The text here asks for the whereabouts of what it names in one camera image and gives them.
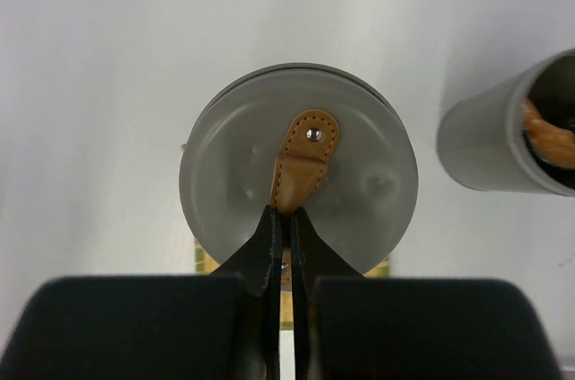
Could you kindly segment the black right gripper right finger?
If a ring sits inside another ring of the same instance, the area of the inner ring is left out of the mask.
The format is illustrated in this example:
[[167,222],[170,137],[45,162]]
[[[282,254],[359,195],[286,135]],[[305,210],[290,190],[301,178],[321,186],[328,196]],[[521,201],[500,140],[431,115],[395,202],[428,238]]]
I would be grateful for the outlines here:
[[299,379],[559,379],[524,293],[491,278],[366,278],[299,209],[291,249]]

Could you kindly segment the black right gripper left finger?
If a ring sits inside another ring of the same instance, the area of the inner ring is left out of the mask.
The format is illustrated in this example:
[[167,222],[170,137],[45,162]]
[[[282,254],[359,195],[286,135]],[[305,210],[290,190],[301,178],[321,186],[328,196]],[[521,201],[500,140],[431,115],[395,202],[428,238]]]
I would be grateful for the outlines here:
[[279,215],[209,275],[52,279],[22,311],[4,379],[276,379]]

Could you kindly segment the bamboo woven tray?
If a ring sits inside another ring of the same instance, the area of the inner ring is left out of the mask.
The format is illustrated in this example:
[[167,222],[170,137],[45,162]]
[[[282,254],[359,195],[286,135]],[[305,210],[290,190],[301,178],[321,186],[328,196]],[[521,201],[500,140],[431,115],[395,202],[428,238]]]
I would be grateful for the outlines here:
[[[206,252],[197,239],[194,239],[195,271],[200,275],[209,275],[219,268],[219,264]],[[383,259],[365,274],[367,278],[389,278],[390,259]],[[282,331],[293,330],[293,297],[291,287],[281,291],[279,326]]]

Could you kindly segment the grey canister lid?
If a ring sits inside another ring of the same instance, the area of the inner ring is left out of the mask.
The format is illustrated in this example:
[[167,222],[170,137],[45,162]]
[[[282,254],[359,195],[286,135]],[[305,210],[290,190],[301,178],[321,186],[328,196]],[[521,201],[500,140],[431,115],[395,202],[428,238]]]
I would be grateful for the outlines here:
[[304,207],[316,232],[366,273],[401,241],[416,206],[418,169],[407,131],[374,88],[340,69],[269,66],[235,80],[200,113],[179,172],[183,215],[217,262],[254,233],[270,203],[274,164],[296,117],[331,114],[340,139]]

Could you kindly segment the grey metal lunch canister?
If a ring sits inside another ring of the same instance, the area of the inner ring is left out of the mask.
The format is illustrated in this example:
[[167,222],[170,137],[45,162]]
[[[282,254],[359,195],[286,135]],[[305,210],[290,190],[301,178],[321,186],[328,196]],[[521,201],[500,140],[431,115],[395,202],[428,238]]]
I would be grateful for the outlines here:
[[529,103],[544,122],[574,133],[573,50],[455,104],[438,129],[438,156],[447,173],[474,190],[573,196],[574,171],[536,146],[525,128]]

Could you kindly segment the orange salmon slice toy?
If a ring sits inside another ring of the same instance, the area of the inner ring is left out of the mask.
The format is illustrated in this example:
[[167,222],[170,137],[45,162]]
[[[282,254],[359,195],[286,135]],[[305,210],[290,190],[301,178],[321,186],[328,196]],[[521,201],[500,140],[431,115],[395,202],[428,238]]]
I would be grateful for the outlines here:
[[562,169],[574,169],[574,134],[546,121],[530,99],[522,105],[523,129],[534,150],[546,162]]

